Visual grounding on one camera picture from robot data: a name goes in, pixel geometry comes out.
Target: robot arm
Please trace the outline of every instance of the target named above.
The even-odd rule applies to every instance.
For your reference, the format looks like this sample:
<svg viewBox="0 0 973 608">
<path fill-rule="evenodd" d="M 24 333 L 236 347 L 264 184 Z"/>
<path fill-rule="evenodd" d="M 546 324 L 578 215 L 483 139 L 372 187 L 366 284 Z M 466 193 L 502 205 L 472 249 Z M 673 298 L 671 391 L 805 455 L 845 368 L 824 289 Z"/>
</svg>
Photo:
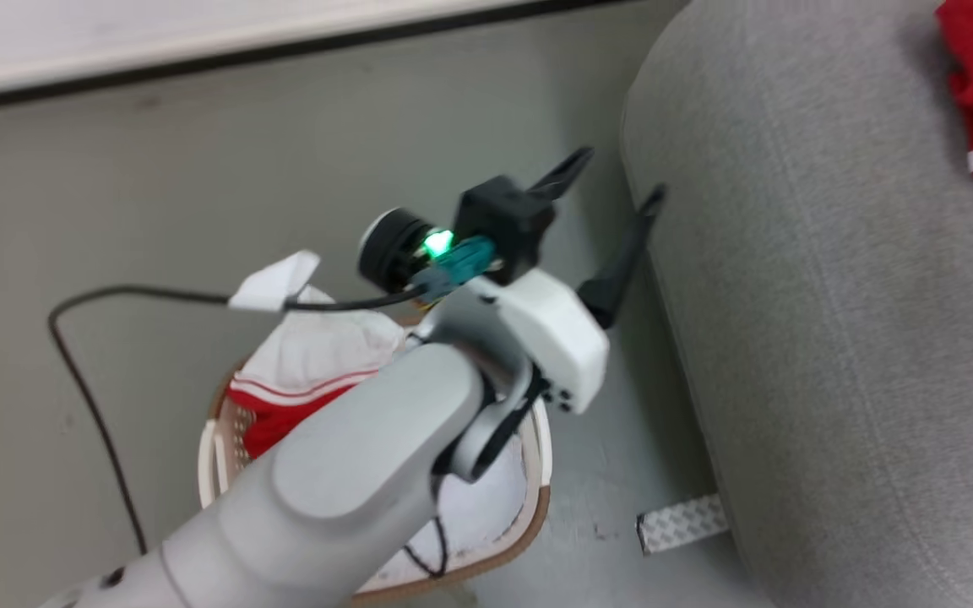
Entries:
<svg viewBox="0 0 973 608">
<path fill-rule="evenodd" d="M 587 409 L 606 373 L 615 292 L 661 201 L 645 205 L 640 242 L 612 265 L 621 280 L 597 277 L 579 296 L 536 265 L 552 198 L 588 159 L 580 150 L 522 196 L 503 178 L 465 193 L 453 255 L 427 255 L 440 230 L 408 212 L 379 218 L 360 272 L 390 293 L 416 285 L 433 304 L 408 350 L 295 427 L 158 549 L 42 608 L 335 607 L 436 516 L 441 477 L 478 480 L 538 398 Z"/>
<path fill-rule="evenodd" d="M 44 608 L 339 605 L 435 516 L 433 463 L 483 394 L 470 358 L 418 346 L 298 425 L 159 549 Z"/>
</svg>

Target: gray fabric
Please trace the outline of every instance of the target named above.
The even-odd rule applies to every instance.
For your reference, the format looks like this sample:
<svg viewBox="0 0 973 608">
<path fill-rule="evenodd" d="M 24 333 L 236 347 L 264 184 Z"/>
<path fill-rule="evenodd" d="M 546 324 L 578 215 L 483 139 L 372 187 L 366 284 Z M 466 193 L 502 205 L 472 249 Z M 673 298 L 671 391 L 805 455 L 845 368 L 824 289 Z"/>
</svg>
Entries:
<svg viewBox="0 0 973 608">
<path fill-rule="evenodd" d="M 781 607 L 973 608 L 973 180 L 936 4 L 696 0 L 630 92 L 720 490 Z"/>
</svg>

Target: gray floor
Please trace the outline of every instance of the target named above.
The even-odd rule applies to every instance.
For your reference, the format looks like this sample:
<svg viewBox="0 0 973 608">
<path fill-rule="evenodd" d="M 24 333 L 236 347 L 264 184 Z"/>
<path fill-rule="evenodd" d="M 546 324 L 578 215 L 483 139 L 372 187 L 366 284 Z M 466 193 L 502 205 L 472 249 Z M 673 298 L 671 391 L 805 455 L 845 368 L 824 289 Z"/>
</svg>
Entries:
<svg viewBox="0 0 973 608">
<path fill-rule="evenodd" d="M 617 155 L 629 82 L 680 1 L 625 3 L 0 109 L 0 607 L 132 556 L 92 424 L 42 317 L 124 280 L 229 290 L 299 247 L 317 282 L 372 293 L 354 251 L 376 214 L 447 222 L 505 172 L 525 183 L 575 146 L 600 155 L 545 266 L 588 276 L 630 212 Z M 540 538 L 505 568 L 406 605 L 764 605 L 729 536 L 641 556 L 634 519 L 714 489 L 655 290 L 633 289 L 598 403 L 553 415 Z M 209 397 L 274 319 L 117 301 L 68 322 L 123 452 L 148 535 L 197 509 Z"/>
</svg>

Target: green led light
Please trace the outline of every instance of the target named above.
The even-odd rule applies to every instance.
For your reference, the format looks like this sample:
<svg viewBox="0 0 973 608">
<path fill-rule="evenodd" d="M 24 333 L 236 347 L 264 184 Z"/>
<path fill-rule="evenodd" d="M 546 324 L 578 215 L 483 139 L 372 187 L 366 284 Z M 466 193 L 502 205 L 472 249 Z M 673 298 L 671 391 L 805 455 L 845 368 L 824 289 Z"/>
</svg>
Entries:
<svg viewBox="0 0 973 608">
<path fill-rule="evenodd" d="M 452 247 L 452 231 L 435 232 L 435 234 L 426 237 L 426 240 L 422 242 L 422 249 L 426 250 L 427 255 L 433 259 L 440 258 L 441 255 L 448 253 L 448 250 L 452 249 Z"/>
</svg>

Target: gray sofa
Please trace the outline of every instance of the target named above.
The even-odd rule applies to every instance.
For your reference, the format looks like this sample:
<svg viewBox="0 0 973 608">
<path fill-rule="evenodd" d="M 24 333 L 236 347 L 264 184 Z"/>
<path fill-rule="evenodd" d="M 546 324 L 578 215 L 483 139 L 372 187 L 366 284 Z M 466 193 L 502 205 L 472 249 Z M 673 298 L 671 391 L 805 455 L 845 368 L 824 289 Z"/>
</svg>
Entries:
<svg viewBox="0 0 973 608">
<path fill-rule="evenodd" d="M 973 608 L 973 180 L 935 0 L 694 0 L 633 190 L 738 550 L 784 608 Z"/>
</svg>

